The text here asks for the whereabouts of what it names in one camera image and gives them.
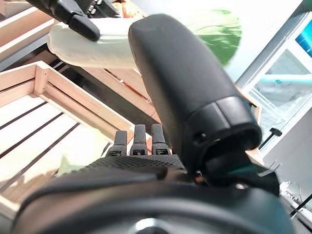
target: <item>green vegetable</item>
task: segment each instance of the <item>green vegetable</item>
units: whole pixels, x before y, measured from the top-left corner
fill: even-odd
[[[219,61],[225,65],[235,54],[241,38],[241,26],[237,16],[227,10],[211,10],[197,16],[188,28],[198,35]]]

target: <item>metal screw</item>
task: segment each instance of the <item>metal screw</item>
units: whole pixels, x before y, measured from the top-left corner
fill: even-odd
[[[237,189],[247,189],[248,188],[248,185],[247,184],[236,184],[235,186]]]
[[[94,6],[93,5],[91,5],[90,7],[89,7],[89,9],[88,9],[88,11],[92,11],[94,9]]]
[[[197,144],[203,143],[204,141],[206,141],[206,139],[207,139],[207,135],[205,133],[199,133],[194,136],[194,141]]]

